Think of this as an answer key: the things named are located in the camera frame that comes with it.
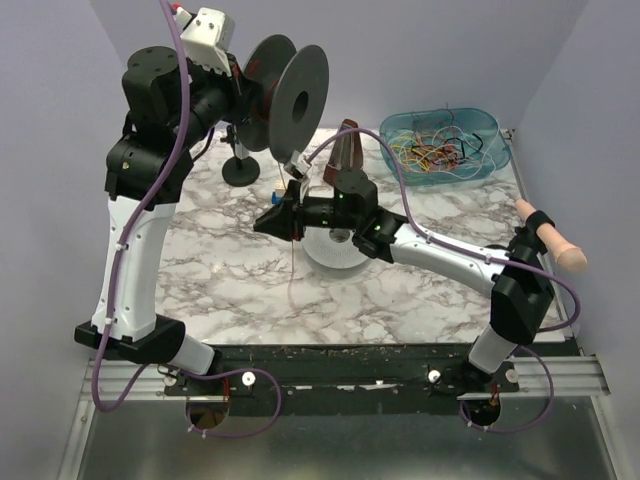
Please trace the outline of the black cable spool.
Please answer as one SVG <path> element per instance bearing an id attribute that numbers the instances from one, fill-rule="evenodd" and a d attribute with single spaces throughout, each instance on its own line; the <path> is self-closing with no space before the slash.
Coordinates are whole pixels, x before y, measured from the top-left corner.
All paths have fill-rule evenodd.
<path id="1" fill-rule="evenodd" d="M 324 112 L 329 64 L 318 45 L 297 49 L 282 34 L 265 38 L 252 52 L 244 75 L 258 85 L 248 121 L 237 130 L 251 152 L 269 150 L 280 163 L 305 150 Z"/>

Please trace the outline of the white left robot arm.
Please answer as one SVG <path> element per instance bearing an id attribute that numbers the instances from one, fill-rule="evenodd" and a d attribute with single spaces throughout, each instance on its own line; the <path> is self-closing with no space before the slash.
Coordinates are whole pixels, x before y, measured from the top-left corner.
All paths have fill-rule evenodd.
<path id="1" fill-rule="evenodd" d="M 206 374 L 215 350 L 186 326 L 157 314 L 155 289 L 170 221 L 193 168 L 191 148 L 222 120 L 238 120 L 254 93 L 235 57 L 220 49 L 215 65 L 189 53 L 147 47 L 131 55 L 122 77 L 128 103 L 122 137 L 106 158 L 109 246 L 100 300 L 77 326 L 77 343 L 135 364 Z"/>

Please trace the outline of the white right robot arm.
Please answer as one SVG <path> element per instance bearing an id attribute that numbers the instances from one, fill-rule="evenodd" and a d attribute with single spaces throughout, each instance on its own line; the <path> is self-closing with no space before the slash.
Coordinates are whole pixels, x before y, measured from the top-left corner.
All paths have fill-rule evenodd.
<path id="1" fill-rule="evenodd" d="M 253 226 L 284 241 L 302 240 L 309 227 L 348 230 L 369 258 L 426 269 L 489 298 L 489 324 L 465 360 L 482 375 L 495 373 L 518 346 L 533 342 L 554 298 L 538 261 L 541 244 L 531 232 L 518 229 L 508 249 L 432 234 L 381 207 L 377 186 L 360 170 L 338 173 L 332 197 L 311 197 L 290 181 L 282 199 Z"/>

